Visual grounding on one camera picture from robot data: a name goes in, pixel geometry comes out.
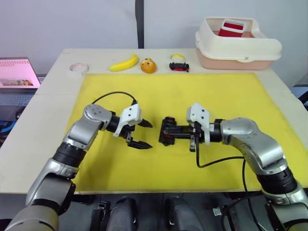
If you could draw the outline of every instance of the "table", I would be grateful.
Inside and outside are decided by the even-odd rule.
[[[83,81],[83,77],[69,76],[68,67],[82,62],[89,65],[88,73],[110,73],[109,65],[129,58],[132,52],[141,60],[152,58],[160,74],[171,73],[168,64],[174,53],[186,57],[191,73],[251,72],[204,69],[195,49],[65,49],[0,149],[0,193],[27,193],[61,143]],[[143,74],[138,65],[121,73]],[[307,148],[308,123],[303,121],[308,112],[301,102],[271,68],[254,73]]]

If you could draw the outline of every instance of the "red object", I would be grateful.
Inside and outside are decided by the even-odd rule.
[[[244,32],[244,22],[225,19],[218,33],[223,37],[241,37]]]

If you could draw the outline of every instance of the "black pole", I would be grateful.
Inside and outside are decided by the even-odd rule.
[[[144,48],[144,1],[135,0],[135,16],[137,22],[138,48]]]

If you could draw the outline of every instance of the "white wall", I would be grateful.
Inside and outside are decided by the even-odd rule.
[[[193,48],[207,16],[251,17],[268,38],[282,44],[272,67],[291,87],[307,73],[307,0],[145,0],[146,48]]]
[[[0,57],[49,71],[64,48],[137,48],[135,0],[2,0]]]

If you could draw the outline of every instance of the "keyboard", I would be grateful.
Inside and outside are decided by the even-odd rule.
[[[0,94],[0,106],[27,106],[33,94]]]

